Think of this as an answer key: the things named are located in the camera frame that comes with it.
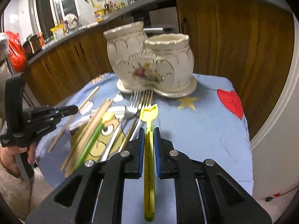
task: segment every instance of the ceramic saucer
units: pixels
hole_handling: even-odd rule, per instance
[[[166,98],[182,98],[184,96],[190,95],[191,93],[193,93],[196,89],[197,86],[197,80],[195,77],[191,77],[190,79],[190,84],[189,86],[182,90],[182,91],[178,91],[178,92],[162,92],[159,89],[156,89],[155,87],[152,86],[147,86],[147,87],[142,87],[140,88],[140,90],[153,90],[156,94],[161,95],[162,97],[166,97]],[[118,88],[118,90],[120,90],[122,93],[132,93],[132,89],[126,89],[123,86],[122,81],[119,79],[116,83],[116,87]]]

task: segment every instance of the yellow star print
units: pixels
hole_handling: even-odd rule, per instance
[[[180,98],[178,99],[178,101],[181,102],[181,104],[179,105],[178,107],[178,110],[181,109],[181,108],[184,108],[186,106],[190,107],[191,109],[194,109],[195,110],[195,107],[194,107],[194,104],[193,104],[193,101],[197,100],[199,98],[192,98],[192,97],[189,97],[189,96],[186,96],[186,97],[183,97],[183,98]]]

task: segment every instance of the human hand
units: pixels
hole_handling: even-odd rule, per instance
[[[5,169],[16,178],[20,177],[21,172],[17,167],[14,155],[27,152],[29,163],[35,163],[35,143],[32,143],[29,147],[19,148],[18,146],[8,146],[0,148],[0,159]]]

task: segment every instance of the table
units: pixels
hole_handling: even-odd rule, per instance
[[[252,194],[252,154],[240,99],[226,78],[199,74],[193,76],[198,84],[190,96],[168,99],[154,94],[153,104],[157,103],[159,108],[154,125],[159,127],[162,138],[172,141],[175,149],[197,161],[214,159]],[[86,84],[67,105],[79,106],[95,86],[99,86],[100,90],[92,98],[94,108],[119,92],[115,74],[106,73],[99,79]],[[128,105],[130,95],[124,97],[117,104]],[[68,117],[63,118],[55,131],[41,139],[36,149],[36,162],[53,188],[65,179],[60,167],[71,148],[69,131],[64,132],[50,153],[47,153],[47,149],[67,120]],[[156,213],[153,223],[176,223],[174,180],[160,180],[156,175],[155,194]],[[125,180],[122,224],[129,223],[147,223],[143,211],[143,179]]]

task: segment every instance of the clear plastic bag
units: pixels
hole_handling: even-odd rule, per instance
[[[8,57],[9,38],[5,33],[0,33],[0,61]]]
[[[27,62],[25,50],[21,46],[20,35],[11,31],[6,31],[5,33],[9,37],[8,52],[11,63],[13,64],[15,71],[20,72],[23,70]]]

